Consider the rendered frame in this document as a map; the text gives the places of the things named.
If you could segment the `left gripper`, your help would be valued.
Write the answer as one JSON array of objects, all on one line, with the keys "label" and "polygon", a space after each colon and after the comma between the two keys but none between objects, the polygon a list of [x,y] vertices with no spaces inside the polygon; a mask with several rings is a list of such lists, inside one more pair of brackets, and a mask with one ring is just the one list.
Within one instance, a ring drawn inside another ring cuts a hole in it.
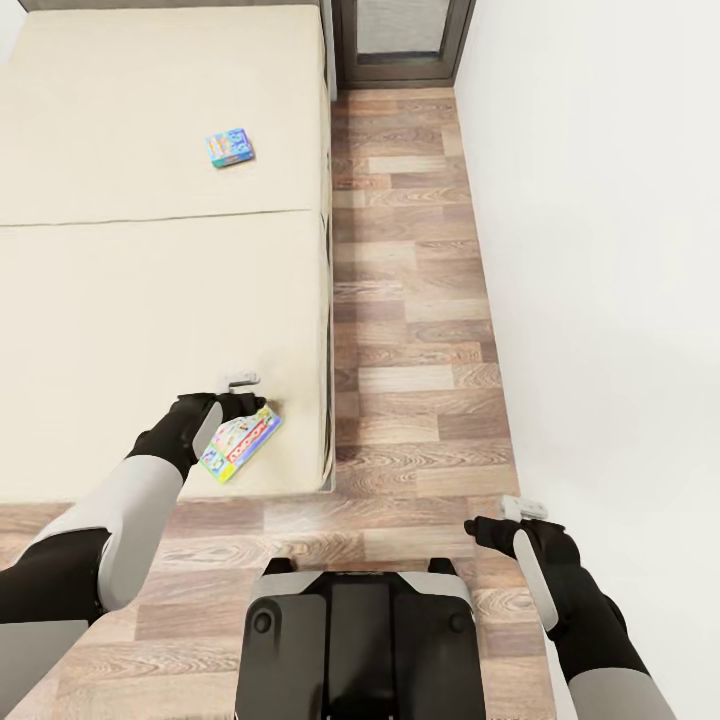
[{"label": "left gripper", "polygon": [[253,391],[248,390],[239,394],[222,394],[230,404],[229,422],[237,417],[254,416],[259,409],[266,405],[266,398],[256,397]]}]

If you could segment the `board game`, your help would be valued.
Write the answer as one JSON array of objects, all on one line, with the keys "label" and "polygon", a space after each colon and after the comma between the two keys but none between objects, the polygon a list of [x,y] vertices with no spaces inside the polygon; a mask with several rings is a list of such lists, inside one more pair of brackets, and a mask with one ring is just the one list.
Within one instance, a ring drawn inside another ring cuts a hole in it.
[{"label": "board game", "polygon": [[265,405],[254,416],[237,417],[221,424],[199,463],[220,484],[227,484],[283,425]]},{"label": "board game", "polygon": [[204,138],[213,167],[223,167],[253,159],[253,150],[243,128]]}]

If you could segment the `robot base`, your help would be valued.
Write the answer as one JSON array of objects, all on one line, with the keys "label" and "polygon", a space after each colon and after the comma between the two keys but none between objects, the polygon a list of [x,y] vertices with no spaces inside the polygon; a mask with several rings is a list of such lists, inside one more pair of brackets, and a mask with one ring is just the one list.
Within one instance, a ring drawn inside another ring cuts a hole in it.
[{"label": "robot base", "polygon": [[[467,584],[270,560],[252,588],[233,720],[487,720]],[[387,717],[386,717],[387,716]]]}]

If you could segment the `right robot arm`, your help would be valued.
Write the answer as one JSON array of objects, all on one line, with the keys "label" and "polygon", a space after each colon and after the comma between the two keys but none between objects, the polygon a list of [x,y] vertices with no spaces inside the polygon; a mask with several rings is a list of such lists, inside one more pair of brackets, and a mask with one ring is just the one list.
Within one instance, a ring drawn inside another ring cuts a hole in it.
[{"label": "right robot arm", "polygon": [[578,720],[677,720],[628,638],[617,604],[602,593],[566,527],[541,503],[505,495],[499,520],[464,522],[481,547],[519,562],[554,641]]}]

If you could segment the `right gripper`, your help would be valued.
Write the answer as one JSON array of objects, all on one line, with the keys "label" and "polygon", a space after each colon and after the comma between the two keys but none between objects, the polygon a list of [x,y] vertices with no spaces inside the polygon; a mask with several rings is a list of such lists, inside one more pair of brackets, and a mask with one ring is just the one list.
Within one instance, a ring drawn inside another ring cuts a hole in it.
[{"label": "right gripper", "polygon": [[506,548],[506,530],[512,524],[520,524],[520,522],[477,517],[474,520],[465,521],[464,528],[468,535],[475,536],[475,543],[478,546],[496,549],[510,557],[512,552],[508,552],[508,548]]}]

